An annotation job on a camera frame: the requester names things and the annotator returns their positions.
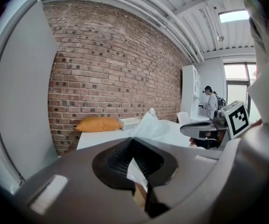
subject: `skylight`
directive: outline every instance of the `skylight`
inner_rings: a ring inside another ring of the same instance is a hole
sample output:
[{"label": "skylight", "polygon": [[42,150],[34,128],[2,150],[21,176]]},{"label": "skylight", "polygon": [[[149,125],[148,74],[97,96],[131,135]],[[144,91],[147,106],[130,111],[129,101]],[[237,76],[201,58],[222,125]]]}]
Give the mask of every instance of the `skylight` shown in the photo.
[{"label": "skylight", "polygon": [[247,20],[249,18],[248,11],[233,11],[219,14],[220,22],[229,22],[229,21],[238,21],[238,20]]}]

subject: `desk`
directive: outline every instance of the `desk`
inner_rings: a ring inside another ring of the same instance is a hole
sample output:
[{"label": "desk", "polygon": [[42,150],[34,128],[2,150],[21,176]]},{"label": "desk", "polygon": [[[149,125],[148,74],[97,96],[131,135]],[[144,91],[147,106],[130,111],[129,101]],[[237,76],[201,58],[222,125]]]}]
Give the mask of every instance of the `desk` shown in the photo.
[{"label": "desk", "polygon": [[200,115],[200,114],[191,116],[191,122],[197,122],[197,121],[203,121],[203,120],[209,120],[209,117]]},{"label": "desk", "polygon": [[[166,120],[169,125],[169,132],[163,136],[157,137],[154,140],[172,144],[181,147],[188,147],[190,145],[189,139],[190,137],[184,136],[180,133],[180,124],[175,122]],[[78,142],[78,149],[91,147],[97,144],[101,144],[104,142],[108,142],[111,140],[118,140],[122,138],[126,138],[129,136],[131,130],[123,131],[121,129],[117,129],[114,131],[105,131],[105,132],[93,132],[93,133],[85,133],[82,132]]]}]

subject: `window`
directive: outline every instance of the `window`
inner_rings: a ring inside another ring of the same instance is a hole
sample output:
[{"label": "window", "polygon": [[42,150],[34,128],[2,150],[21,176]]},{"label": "window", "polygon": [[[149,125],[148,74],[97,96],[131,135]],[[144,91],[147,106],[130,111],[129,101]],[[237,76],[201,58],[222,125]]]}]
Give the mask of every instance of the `window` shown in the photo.
[{"label": "window", "polygon": [[228,84],[227,90],[227,103],[230,104],[236,100],[242,100],[244,103],[247,102],[247,86],[241,84]]},{"label": "window", "polygon": [[247,88],[256,80],[255,63],[228,63],[224,65],[227,80],[227,103],[241,100],[246,104],[251,123],[260,119],[256,105],[247,93]]},{"label": "window", "polygon": [[219,14],[219,19],[221,23],[229,21],[247,20],[248,18],[249,14],[246,10],[231,11]]},{"label": "window", "polygon": [[248,80],[246,68],[244,65],[225,65],[227,80]]}]

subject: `backpack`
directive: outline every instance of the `backpack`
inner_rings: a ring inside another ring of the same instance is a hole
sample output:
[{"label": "backpack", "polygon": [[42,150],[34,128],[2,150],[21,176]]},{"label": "backpack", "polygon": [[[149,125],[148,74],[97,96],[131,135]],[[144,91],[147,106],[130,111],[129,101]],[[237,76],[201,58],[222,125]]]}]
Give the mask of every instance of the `backpack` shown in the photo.
[{"label": "backpack", "polygon": [[217,96],[217,99],[218,99],[218,110],[221,110],[222,108],[227,106],[227,102],[222,97]]}]

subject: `ceiling light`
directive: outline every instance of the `ceiling light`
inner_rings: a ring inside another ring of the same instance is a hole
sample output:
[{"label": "ceiling light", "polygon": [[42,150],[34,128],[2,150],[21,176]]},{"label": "ceiling light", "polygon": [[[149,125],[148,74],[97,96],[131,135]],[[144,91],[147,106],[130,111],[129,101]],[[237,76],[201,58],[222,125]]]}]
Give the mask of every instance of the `ceiling light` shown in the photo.
[{"label": "ceiling light", "polygon": [[218,41],[218,42],[222,42],[224,39],[225,39],[225,38],[224,38],[223,35],[218,35],[218,36],[217,36],[217,41]]},{"label": "ceiling light", "polygon": [[221,23],[228,21],[238,21],[238,20],[247,20],[249,18],[248,11],[232,11],[219,14],[219,19]]}]

